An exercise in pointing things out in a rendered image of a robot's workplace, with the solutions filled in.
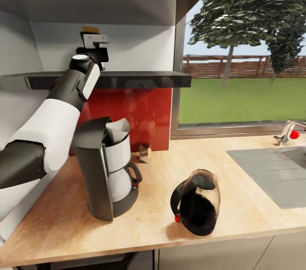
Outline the bottle of coffee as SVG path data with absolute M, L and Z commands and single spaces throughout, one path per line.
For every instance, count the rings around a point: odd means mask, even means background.
M 83 29 L 83 31 L 80 32 L 80 36 L 81 36 L 81 39 L 82 39 L 82 42 L 83 42 L 84 46 L 85 46 L 85 42 L 84 42 L 83 34 L 98 34 L 98 35 L 100 34 L 100 31 L 99 31 L 98 28 L 83 26 L 82 29 Z M 95 45 L 95 48 L 101 48 L 102 47 L 102 44 L 94 43 L 94 45 Z M 103 62 L 100 62 L 98 64 L 98 66 L 99 66 L 100 71 L 105 70 L 105 66 L 104 66 Z

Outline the paper coffee filter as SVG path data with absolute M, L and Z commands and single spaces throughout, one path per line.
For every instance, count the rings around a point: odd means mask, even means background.
M 125 118 L 117 122 L 108 123 L 105 126 L 113 146 L 120 144 L 130 132 L 130 125 Z

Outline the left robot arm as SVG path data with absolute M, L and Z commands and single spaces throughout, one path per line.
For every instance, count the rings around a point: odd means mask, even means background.
M 69 157 L 84 102 L 99 78 L 100 62 L 108 62 L 110 43 L 101 34 L 83 34 L 85 46 L 77 48 L 61 78 L 54 80 L 47 99 L 0 151 L 0 222 L 46 174 L 58 172 Z

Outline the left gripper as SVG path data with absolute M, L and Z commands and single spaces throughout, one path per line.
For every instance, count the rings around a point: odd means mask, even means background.
M 77 53 L 85 53 L 85 52 L 91 52 L 93 53 L 98 60 L 98 63 L 100 62 L 108 62 L 108 51 L 106 48 L 85 48 L 85 47 L 78 47 L 77 48 Z

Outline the electric kettle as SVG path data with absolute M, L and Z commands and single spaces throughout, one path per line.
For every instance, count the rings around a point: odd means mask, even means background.
M 175 220 L 198 236 L 213 232 L 220 203 L 218 175 L 205 169 L 193 171 L 177 186 L 170 200 Z

